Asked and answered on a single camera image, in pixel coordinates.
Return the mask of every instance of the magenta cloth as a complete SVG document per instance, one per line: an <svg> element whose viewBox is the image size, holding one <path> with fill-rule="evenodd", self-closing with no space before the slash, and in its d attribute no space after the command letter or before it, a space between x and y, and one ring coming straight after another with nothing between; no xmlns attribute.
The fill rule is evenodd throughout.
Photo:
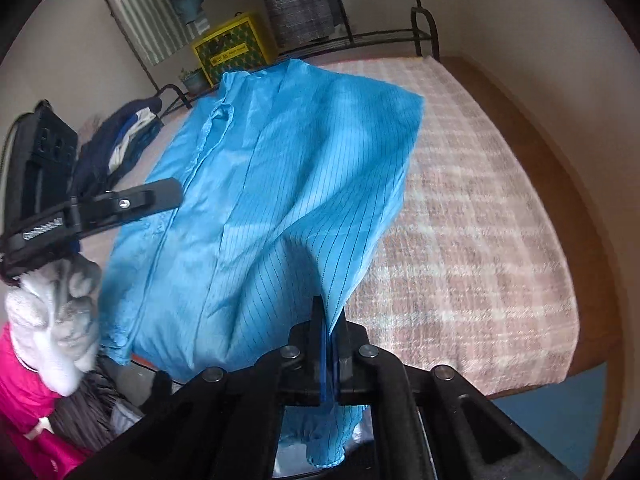
<svg viewBox="0 0 640 480"><path fill-rule="evenodd" d="M91 455L47 430L29 440L2 413L0 417L3 430L38 480L62 480Z"/></svg>
<svg viewBox="0 0 640 480"><path fill-rule="evenodd" d="M53 411L54 401L59 397L44 385L36 372L27 370L18 361L7 323L0 335L2 427L39 479L62 480L90 454L87 450L76 449L47 430L43 430L33 440L24 436L37 425L40 418Z"/></svg>
<svg viewBox="0 0 640 480"><path fill-rule="evenodd" d="M18 431L27 433L53 411L59 397L18 361L7 323L0 335L0 410Z"/></svg>

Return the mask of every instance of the bed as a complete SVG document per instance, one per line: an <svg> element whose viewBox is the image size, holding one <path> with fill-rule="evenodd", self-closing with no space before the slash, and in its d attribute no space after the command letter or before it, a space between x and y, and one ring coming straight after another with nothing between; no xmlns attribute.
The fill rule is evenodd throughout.
<svg viewBox="0 0 640 480"><path fill-rule="evenodd" d="M395 83L427 102L404 207L347 318L406 364L451 364L484 394L562 381L578 339L572 280L540 199L492 122L431 58L324 68ZM165 120L119 189L146 179L187 113ZM87 238L82 252L104 267L116 236Z"/></svg>

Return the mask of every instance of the screw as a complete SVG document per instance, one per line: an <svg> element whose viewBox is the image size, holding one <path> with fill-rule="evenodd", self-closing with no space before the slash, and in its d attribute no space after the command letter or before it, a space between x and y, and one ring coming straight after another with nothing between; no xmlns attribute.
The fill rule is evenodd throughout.
<svg viewBox="0 0 640 480"><path fill-rule="evenodd" d="M362 357L375 357L379 352L380 350L378 350L378 347L375 345L362 345L358 348L358 353Z"/></svg>
<svg viewBox="0 0 640 480"><path fill-rule="evenodd" d="M450 381L456 375L456 371L447 365L438 365L433 369L433 373L441 381Z"/></svg>
<svg viewBox="0 0 640 480"><path fill-rule="evenodd" d="M300 348L295 345L286 345L280 349L280 355L285 359L295 359L300 355Z"/></svg>
<svg viewBox="0 0 640 480"><path fill-rule="evenodd" d="M213 366L203 371L202 378L207 381L207 383L217 383L224 375L225 371L222 368Z"/></svg>

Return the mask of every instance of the clothes rack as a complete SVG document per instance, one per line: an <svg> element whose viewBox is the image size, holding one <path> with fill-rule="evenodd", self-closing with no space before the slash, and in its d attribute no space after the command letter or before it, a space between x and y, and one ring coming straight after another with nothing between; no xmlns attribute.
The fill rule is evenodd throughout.
<svg viewBox="0 0 640 480"><path fill-rule="evenodd" d="M344 28L346 32L346 36L340 38L327 39L322 41L315 41L309 44L304 44L302 46L298 46L296 48L292 48L290 50L285 50L280 53L276 62L281 62L285 59L289 58L298 58L298 59L306 59L313 56L320 56L322 54L330 54L332 52L339 52L341 50L348 50L350 48L359 48L363 46L372 46L377 44L386 44L386 43L413 43L415 45L415 55L418 57L422 56L422 41L429 41L431 43L431 55L434 59L440 59L440 44L438 42L438 29L436 27L435 20L433 19L433 15L422 6L422 0L415 0L415 7L411 7L410 9L410 19L411 19L411 28L393 28L387 30L375 30L372 32L363 32L359 34L354 34L353 29L351 27L351 23L349 21L349 17L344 7L343 0L337 0L338 6L340 9L340 14L344 23ZM207 89L206 91L198 94L196 96L188 96L185 95L184 92L180 90L176 85L165 85L160 88L156 80L149 72L144 60L138 53L134 43L131 41L131 38L127 34L125 27L120 21L117 13L114 11L113 6L109 0L104 0L107 7L109 8L109 12L111 17L116 22L118 30L124 36L129 49L132 51L133 55L136 57L137 62L140 67L144 71L146 77L149 79L154 89L156 90L156 95L160 95L166 89L172 89L177 93L177 97L174 101L169 104L166 110L161 114L161 118L175 112L179 108L187 107L191 108L190 103L195 101L196 99L206 95L210 92L215 91L218 86L214 86L213 88ZM429 25L429 31L425 32L418 27L417 17L418 14L423 16L427 24Z"/></svg>

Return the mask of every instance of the wooden floor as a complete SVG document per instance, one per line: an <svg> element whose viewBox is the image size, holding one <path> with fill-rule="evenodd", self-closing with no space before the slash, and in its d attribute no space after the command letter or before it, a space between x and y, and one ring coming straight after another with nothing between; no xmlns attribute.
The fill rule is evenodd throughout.
<svg viewBox="0 0 640 480"><path fill-rule="evenodd" d="M580 336L569 374L607 362L600 434L588 479L599 479L609 458L622 400L622 327L613 274L601 238L576 185L543 136L477 68L458 57L443 65L500 130L529 176L569 263L580 317Z"/></svg>

